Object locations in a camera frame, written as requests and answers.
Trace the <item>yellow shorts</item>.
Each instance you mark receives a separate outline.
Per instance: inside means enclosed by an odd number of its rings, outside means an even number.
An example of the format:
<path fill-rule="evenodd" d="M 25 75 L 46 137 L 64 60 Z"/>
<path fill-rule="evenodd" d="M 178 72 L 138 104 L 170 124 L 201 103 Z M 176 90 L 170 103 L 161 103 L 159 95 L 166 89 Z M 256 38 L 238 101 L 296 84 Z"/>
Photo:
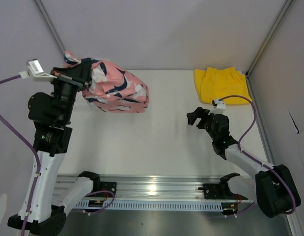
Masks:
<path fill-rule="evenodd" d="M 196 69 L 193 76 L 195 90 L 202 103 L 210 104 L 213 100 L 224 97 L 226 105 L 244 105 L 252 101 L 246 77 L 235 67 Z"/>

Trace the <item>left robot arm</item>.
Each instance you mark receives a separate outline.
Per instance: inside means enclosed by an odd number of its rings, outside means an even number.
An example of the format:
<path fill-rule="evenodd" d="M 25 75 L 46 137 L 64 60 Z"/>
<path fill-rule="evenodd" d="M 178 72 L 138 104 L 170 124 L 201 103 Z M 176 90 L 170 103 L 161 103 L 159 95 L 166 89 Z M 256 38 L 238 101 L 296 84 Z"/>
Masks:
<path fill-rule="evenodd" d="M 37 80 L 47 80 L 53 92 L 38 92 L 28 101 L 28 118 L 35 126 L 34 164 L 26 199 L 20 211 L 10 216 L 8 226 L 22 233 L 38 236 L 58 235 L 73 207 L 86 195 L 95 197 L 101 192 L 100 176 L 84 171 L 64 194 L 53 201 L 59 168 L 68 151 L 72 134 L 70 119 L 76 95 L 91 80 L 92 62 L 83 60 L 67 68 L 53 68 L 44 73 L 37 60 L 28 62 L 29 74 Z"/>

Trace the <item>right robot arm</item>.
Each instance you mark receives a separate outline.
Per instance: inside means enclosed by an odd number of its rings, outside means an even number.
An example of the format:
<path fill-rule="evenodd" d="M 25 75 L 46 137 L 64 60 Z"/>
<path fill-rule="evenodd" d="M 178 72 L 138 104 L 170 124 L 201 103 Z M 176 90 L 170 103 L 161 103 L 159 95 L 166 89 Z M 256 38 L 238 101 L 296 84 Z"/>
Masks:
<path fill-rule="evenodd" d="M 229 132 L 229 118 L 223 114 L 213 114 L 201 107 L 187 114 L 188 125 L 205 130 L 212 139 L 216 155 L 233 163 L 248 174 L 248 178 L 238 173 L 221 178 L 219 193 L 224 198 L 235 194 L 256 202 L 269 218 L 280 214 L 293 214 L 301 205 L 301 199 L 287 166 L 273 165 L 252 155 L 235 140 Z"/>

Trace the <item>pink patterned shorts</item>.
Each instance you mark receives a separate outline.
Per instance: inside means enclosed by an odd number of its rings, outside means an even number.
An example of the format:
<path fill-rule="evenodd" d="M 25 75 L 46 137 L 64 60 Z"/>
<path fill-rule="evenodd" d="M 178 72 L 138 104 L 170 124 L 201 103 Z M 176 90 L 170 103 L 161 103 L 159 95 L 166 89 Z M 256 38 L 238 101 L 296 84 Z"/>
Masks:
<path fill-rule="evenodd" d="M 106 59 L 77 58 L 65 51 L 67 67 L 91 62 L 90 86 L 82 91 L 92 106 L 109 113 L 144 113 L 149 105 L 148 86 L 130 71 Z"/>

